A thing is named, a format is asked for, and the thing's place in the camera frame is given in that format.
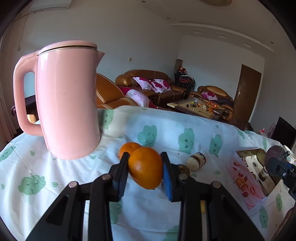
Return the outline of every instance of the kettle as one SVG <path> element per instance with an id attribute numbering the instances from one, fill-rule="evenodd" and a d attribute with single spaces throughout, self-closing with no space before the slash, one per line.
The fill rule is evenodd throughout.
<path id="1" fill-rule="evenodd" d="M 61 159 L 84 157 L 100 142 L 96 108 L 96 68 L 105 53 L 87 41 L 64 41 L 20 58 L 13 91 L 21 129 L 43 136 L 47 149 Z M 35 74 L 40 124 L 27 119 L 24 76 Z"/>

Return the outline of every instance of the orange fruit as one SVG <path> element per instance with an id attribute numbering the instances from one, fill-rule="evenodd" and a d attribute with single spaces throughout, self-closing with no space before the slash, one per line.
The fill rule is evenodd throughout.
<path id="1" fill-rule="evenodd" d="M 136 149 L 128 159 L 128 170 L 134 181 L 145 189 L 155 189 L 163 178 L 163 162 L 150 147 Z"/>
<path id="2" fill-rule="evenodd" d="M 124 144 L 119 150 L 119 158 L 121 159 L 125 152 L 128 152 L 131 155 L 136 149 L 140 147 L 142 146 L 136 142 L 128 142 Z"/>

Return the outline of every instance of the wooden door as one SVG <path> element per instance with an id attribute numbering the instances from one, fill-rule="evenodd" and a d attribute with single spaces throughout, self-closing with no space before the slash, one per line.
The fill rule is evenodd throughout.
<path id="1" fill-rule="evenodd" d="M 261 73 L 242 64 L 239 84 L 234 98 L 234 118 L 247 124 L 251 117 L 261 80 Z"/>

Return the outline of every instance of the blue gripper pad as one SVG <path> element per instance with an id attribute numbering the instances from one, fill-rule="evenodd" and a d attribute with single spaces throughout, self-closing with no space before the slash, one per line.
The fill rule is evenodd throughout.
<path id="1" fill-rule="evenodd" d="M 170 176 L 168 174 L 168 169 L 165 163 L 163 164 L 163 185 L 165 187 L 165 194 L 168 197 L 168 200 L 172 201 L 173 199 L 172 182 L 170 181 Z"/>

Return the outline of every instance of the leather armchair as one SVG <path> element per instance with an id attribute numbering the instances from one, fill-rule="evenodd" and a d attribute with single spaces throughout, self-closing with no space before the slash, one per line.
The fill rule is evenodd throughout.
<path id="1" fill-rule="evenodd" d="M 102 109 L 115 109 L 122 105 L 138 106 L 129 97 L 125 97 L 121 90 L 108 78 L 96 74 L 96 107 Z"/>
<path id="2" fill-rule="evenodd" d="M 234 103 L 233 99 L 224 90 L 212 85 L 198 87 L 197 91 L 193 91 L 189 93 L 188 98 L 196 97 L 200 100 L 204 100 L 202 96 L 202 92 L 208 92 L 208 91 L 213 92 L 218 99 L 224 98 L 227 102 Z M 222 119 L 225 121 L 230 121 L 234 116 L 234 108 L 228 104 L 221 104 L 220 106 L 224 110 L 222 114 Z"/>
<path id="3" fill-rule="evenodd" d="M 164 93 L 155 93 L 152 90 L 142 90 L 139 84 L 133 79 L 133 77 L 142 77 L 148 80 L 163 79 L 166 80 L 171 91 Z M 126 73 L 116 78 L 115 84 L 117 86 L 125 86 L 142 92 L 157 106 L 166 107 L 167 103 L 182 100 L 185 96 L 187 89 L 174 85 L 174 81 L 167 76 L 167 74 L 159 71 L 135 69 L 127 71 Z"/>

